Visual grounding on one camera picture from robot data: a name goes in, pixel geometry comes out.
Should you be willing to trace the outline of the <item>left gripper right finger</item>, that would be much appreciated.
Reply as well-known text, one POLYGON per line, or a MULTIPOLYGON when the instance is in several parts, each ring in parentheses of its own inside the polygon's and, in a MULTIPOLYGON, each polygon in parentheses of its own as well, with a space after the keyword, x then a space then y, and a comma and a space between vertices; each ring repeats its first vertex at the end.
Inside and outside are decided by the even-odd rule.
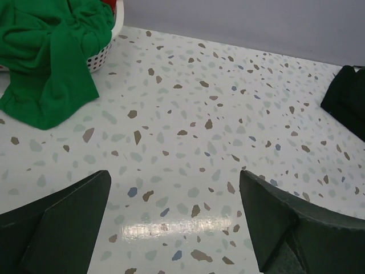
POLYGON ((240 195, 261 273, 364 273, 364 220, 283 191, 250 171, 240 195))

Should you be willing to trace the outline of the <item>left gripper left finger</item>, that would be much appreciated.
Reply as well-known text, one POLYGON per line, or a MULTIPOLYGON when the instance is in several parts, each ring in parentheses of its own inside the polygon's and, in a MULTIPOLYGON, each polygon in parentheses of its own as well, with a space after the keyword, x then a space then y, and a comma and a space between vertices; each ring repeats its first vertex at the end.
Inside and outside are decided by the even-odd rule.
POLYGON ((1 214, 1 273, 87 273, 110 188, 100 170, 1 214))

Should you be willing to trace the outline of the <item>green t-shirt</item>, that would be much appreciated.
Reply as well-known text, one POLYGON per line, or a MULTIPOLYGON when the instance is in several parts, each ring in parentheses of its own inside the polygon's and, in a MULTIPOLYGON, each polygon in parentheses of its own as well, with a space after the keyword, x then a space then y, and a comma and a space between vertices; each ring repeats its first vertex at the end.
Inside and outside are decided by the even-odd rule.
POLYGON ((114 24, 102 1, 2 1, 1 65, 10 83, 1 110, 48 130, 97 99, 87 61, 110 43, 114 24))

